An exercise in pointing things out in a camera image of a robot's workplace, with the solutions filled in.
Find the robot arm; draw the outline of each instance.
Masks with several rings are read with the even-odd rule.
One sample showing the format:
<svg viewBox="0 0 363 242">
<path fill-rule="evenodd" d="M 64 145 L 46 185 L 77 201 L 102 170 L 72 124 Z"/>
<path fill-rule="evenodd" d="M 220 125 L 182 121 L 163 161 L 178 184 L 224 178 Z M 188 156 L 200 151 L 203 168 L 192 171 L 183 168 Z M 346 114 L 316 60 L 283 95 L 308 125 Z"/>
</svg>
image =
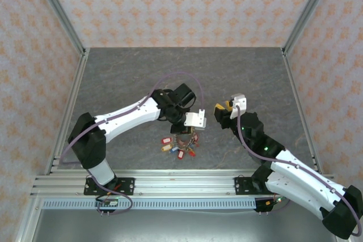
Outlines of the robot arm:
<svg viewBox="0 0 363 242">
<path fill-rule="evenodd" d="M 184 108 L 195 98 L 192 90 L 186 84 L 182 84 L 174 91 L 155 90 L 144 103 L 142 102 L 146 97 L 112 113 L 95 117 L 85 113 L 79 117 L 68 142 L 70 143 L 90 126 L 101 120 L 107 120 L 85 134 L 72 149 L 82 167 L 87 169 L 100 185 L 112 190 L 116 185 L 117 177 L 105 158 L 106 144 L 133 127 L 160 118 L 165 118 L 172 123 L 171 133 L 173 134 L 190 133 L 191 127 L 204 129 L 206 126 L 204 110 L 191 113 L 190 108 Z"/>
<path fill-rule="evenodd" d="M 240 123 L 238 115 L 235 114 L 238 111 L 237 107 L 241 114 Z M 252 188 L 256 194 L 270 192 L 285 196 L 315 214 L 334 235 L 343 239 L 349 238 L 357 222 L 349 207 L 336 192 L 349 202 L 360 219 L 363 215 L 363 200 L 361 192 L 356 187 L 351 185 L 345 188 L 326 179 L 299 161 L 282 144 L 266 135 L 263 130 L 264 125 L 257 114 L 246 112 L 244 95 L 232 96 L 232 99 L 226 102 L 226 108 L 217 104 L 214 115 L 223 129 L 230 128 L 241 143 L 245 143 L 259 156 L 257 158 L 252 155 L 253 160 L 259 162 L 261 166 L 250 178 L 250 184 L 239 185 L 241 187 L 237 190 L 249 192 Z M 243 141 L 239 137 L 238 127 Z M 277 162 L 282 160 L 294 166 Z M 332 189 L 317 178 L 326 182 Z"/>
</svg>

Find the wall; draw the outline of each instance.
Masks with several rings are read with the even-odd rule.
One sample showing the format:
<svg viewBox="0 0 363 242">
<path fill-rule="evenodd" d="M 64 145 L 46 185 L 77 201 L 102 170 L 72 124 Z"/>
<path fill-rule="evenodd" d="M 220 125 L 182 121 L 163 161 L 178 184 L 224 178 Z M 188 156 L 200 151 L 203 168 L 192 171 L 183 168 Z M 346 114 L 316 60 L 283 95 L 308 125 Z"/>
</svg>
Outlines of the wall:
<svg viewBox="0 0 363 242">
<path fill-rule="evenodd" d="M 320 0 L 288 56 L 324 171 L 363 189 L 363 0 Z"/>
<path fill-rule="evenodd" d="M 0 0 L 0 233 L 14 241 L 79 55 L 47 0 Z"/>
<path fill-rule="evenodd" d="M 307 0 L 60 0 L 86 47 L 283 46 Z"/>
</svg>

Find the yellow key tag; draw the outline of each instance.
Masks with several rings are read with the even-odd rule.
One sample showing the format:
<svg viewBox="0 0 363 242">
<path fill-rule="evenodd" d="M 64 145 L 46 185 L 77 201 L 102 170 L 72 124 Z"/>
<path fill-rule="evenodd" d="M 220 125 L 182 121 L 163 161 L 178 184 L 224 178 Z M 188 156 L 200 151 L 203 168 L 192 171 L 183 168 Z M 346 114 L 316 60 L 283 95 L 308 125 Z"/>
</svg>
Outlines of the yellow key tag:
<svg viewBox="0 0 363 242">
<path fill-rule="evenodd" d="M 166 146 L 163 146 L 161 148 L 161 151 L 169 151 L 172 149 L 172 144 L 169 144 L 169 145 L 166 145 Z"/>
</svg>

